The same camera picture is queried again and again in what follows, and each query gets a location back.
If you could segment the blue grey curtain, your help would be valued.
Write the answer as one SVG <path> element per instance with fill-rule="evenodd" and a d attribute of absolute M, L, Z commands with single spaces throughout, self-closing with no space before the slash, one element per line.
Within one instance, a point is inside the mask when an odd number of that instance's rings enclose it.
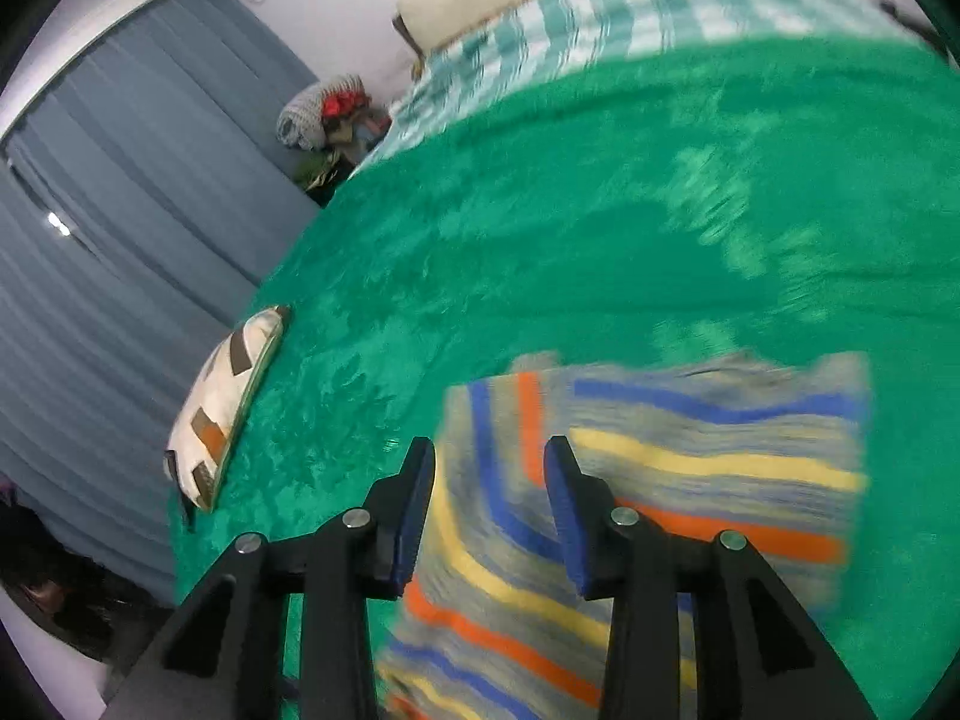
<path fill-rule="evenodd" d="M 172 421 L 316 213 L 275 135 L 312 79 L 239 0 L 155 0 L 3 140 L 3 475 L 161 600 Z"/>

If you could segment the green plaid sheet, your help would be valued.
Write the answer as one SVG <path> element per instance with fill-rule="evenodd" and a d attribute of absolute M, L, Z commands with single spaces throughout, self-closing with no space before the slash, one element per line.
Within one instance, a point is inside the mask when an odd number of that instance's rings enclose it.
<path fill-rule="evenodd" d="M 871 0 L 529 0 L 431 54 L 368 156 L 386 161 L 528 86 L 607 60 L 743 39 L 906 41 Z"/>

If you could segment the pile of clothes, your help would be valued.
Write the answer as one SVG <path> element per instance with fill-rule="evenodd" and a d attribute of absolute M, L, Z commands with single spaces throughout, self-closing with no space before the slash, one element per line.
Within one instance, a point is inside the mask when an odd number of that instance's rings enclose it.
<path fill-rule="evenodd" d="M 320 208 L 386 138 L 392 119 L 358 75 L 337 76 L 300 91 L 280 110 L 275 135 L 304 153 L 295 184 Z"/>

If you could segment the green bedspread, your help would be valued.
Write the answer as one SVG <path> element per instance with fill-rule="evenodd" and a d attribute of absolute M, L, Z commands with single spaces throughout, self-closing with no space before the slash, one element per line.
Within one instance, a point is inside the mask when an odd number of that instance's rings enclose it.
<path fill-rule="evenodd" d="M 516 359 L 856 353 L 866 491 L 814 613 L 882 718 L 958 649 L 958 75 L 911 41 L 761 39 L 511 94 L 340 187 L 256 296 L 291 320 L 192 533 L 312 532 Z"/>

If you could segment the patterned white brown pillow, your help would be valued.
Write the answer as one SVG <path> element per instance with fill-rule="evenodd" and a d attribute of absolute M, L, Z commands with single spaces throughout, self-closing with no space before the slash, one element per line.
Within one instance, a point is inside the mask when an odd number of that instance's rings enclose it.
<path fill-rule="evenodd" d="M 178 456 L 195 514 L 215 509 L 231 452 L 290 319 L 290 307 L 270 305 L 229 333 L 206 358 L 172 423 L 166 450 Z"/>

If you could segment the striped knit sweater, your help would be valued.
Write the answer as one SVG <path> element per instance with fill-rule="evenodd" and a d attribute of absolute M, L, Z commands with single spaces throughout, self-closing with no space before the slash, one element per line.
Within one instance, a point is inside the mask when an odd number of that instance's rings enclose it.
<path fill-rule="evenodd" d="M 568 439 L 620 504 L 674 535 L 747 536 L 814 613 L 835 603 L 867 475 L 856 353 L 661 369 L 550 355 L 449 388 L 430 513 L 377 659 L 394 718 L 590 718 L 612 608 L 576 595 L 544 449 Z"/>

